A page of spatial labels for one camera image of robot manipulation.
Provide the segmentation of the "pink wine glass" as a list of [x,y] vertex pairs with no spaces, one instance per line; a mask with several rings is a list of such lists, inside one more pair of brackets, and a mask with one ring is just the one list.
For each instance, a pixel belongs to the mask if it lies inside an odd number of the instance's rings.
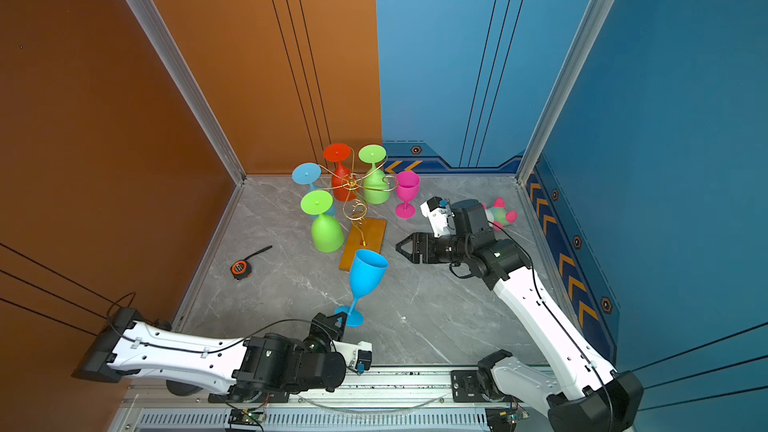
[[402,171],[397,174],[396,194],[401,200],[395,208],[395,214],[401,219],[410,219],[416,212],[412,201],[419,193],[420,177],[413,171]]

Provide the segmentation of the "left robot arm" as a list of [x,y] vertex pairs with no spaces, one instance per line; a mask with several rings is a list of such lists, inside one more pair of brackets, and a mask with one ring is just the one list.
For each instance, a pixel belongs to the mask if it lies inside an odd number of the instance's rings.
[[370,364],[368,343],[342,341],[345,324],[343,314],[319,314],[303,340],[267,329],[243,338],[207,338],[158,328],[136,309],[121,307],[72,375],[104,383],[162,379],[175,394],[201,389],[231,402],[260,393],[332,392],[348,371],[361,372]]

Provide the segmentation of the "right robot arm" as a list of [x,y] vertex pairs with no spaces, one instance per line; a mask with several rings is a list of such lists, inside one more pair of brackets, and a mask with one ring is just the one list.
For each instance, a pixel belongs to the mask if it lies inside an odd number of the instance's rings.
[[477,383],[491,401],[517,399],[546,416],[555,431],[627,431],[644,388],[631,372],[618,372],[579,332],[541,284],[528,252],[477,200],[421,204],[431,225],[395,246],[413,264],[468,267],[520,320],[551,368],[545,374],[506,350],[479,361]]

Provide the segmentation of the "wooden rack base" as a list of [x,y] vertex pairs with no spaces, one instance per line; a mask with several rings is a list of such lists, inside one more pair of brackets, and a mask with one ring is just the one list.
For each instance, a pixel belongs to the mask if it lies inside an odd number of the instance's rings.
[[384,219],[365,218],[354,222],[344,246],[339,269],[349,271],[358,250],[381,252],[387,221]]

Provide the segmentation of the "back green wine glass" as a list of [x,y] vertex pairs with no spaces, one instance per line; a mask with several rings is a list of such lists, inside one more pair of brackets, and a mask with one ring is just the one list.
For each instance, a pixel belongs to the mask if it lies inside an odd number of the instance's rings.
[[378,144],[366,145],[360,149],[361,162],[369,164],[370,169],[364,174],[362,192],[365,200],[372,205],[380,205],[389,200],[390,187],[381,165],[387,157],[385,148]]

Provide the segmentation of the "green wine glass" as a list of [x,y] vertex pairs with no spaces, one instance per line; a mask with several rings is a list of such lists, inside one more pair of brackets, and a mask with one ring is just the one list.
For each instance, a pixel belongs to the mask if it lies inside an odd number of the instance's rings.
[[311,236],[316,249],[323,253],[337,251],[344,244],[344,232],[338,220],[330,214],[333,196],[326,190],[315,189],[301,200],[302,211],[314,218]]
[[381,165],[387,157],[385,148],[378,144],[366,145],[360,149],[361,162],[369,164],[370,169],[364,174],[362,192],[365,200],[372,205],[380,205],[389,200],[390,187]]

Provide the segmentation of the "front green wine glass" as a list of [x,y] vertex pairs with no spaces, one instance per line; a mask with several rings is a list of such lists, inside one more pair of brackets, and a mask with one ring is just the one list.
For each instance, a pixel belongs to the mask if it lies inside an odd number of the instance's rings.
[[314,218],[311,236],[316,249],[323,253],[337,251],[344,244],[344,232],[338,220],[330,214],[333,196],[326,190],[315,189],[301,200],[302,211]]

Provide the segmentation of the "red wine glass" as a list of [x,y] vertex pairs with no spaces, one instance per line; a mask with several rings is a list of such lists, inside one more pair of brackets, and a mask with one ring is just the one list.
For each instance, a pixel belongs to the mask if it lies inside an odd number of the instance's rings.
[[351,148],[343,143],[333,143],[323,153],[324,159],[334,163],[336,166],[331,172],[331,190],[335,199],[343,203],[356,198],[355,192],[349,188],[349,174],[351,170],[344,165],[344,161],[351,154]]

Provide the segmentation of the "white pink plush toy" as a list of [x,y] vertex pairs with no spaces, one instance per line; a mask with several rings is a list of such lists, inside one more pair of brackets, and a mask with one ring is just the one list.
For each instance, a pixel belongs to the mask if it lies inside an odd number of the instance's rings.
[[513,224],[517,218],[518,213],[511,208],[508,208],[503,198],[496,198],[492,204],[483,204],[486,219],[495,229],[503,229],[506,226]]

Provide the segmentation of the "orange black tape measure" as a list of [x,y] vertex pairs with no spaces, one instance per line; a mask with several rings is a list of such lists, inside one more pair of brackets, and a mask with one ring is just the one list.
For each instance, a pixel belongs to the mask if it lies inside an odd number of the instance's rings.
[[244,278],[249,277],[251,275],[251,273],[252,273],[252,266],[249,263],[249,260],[251,258],[259,255],[259,254],[262,254],[262,253],[272,249],[272,248],[273,248],[272,245],[268,245],[266,247],[263,247],[263,248],[255,251],[255,252],[249,254],[245,258],[242,258],[240,260],[237,260],[237,261],[233,262],[232,265],[229,268],[229,271],[230,271],[231,275],[233,276],[233,278],[235,280],[242,280]]

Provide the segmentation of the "left circuit board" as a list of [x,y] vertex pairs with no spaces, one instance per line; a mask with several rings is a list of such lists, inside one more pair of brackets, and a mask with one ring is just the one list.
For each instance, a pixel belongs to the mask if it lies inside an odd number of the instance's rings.
[[249,409],[231,409],[227,419],[226,431],[264,432],[264,413]]

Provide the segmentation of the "circuit board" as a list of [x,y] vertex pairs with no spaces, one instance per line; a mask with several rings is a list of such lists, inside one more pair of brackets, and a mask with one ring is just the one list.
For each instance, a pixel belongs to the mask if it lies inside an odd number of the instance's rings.
[[490,432],[515,432],[521,421],[530,418],[530,414],[521,408],[485,408],[485,416]]
[[264,432],[264,413],[249,409],[231,409],[227,419],[226,431]]

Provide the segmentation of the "right circuit board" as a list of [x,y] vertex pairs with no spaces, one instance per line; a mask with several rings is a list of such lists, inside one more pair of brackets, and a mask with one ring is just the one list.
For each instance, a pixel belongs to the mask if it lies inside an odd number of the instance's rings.
[[485,416],[490,432],[515,432],[521,421],[530,418],[530,414],[521,408],[485,408]]

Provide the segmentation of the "aluminium front rail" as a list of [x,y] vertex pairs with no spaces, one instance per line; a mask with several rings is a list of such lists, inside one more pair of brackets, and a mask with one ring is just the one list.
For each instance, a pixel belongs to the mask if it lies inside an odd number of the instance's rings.
[[548,431],[546,416],[517,397],[516,405],[456,403],[449,373],[472,366],[374,366],[350,373],[334,392],[311,390],[287,403],[245,407],[212,404],[205,392],[179,397],[161,381],[129,386],[112,431],[226,431],[231,409],[264,413],[265,431],[489,431],[485,408],[521,408],[530,418],[516,431]]

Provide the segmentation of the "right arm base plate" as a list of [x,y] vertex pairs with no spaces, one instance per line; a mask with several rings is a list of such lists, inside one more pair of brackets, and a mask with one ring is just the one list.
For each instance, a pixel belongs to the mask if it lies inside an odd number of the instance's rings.
[[449,373],[453,401],[456,403],[504,403],[516,405],[517,397],[502,395],[487,374],[478,369],[459,369]]

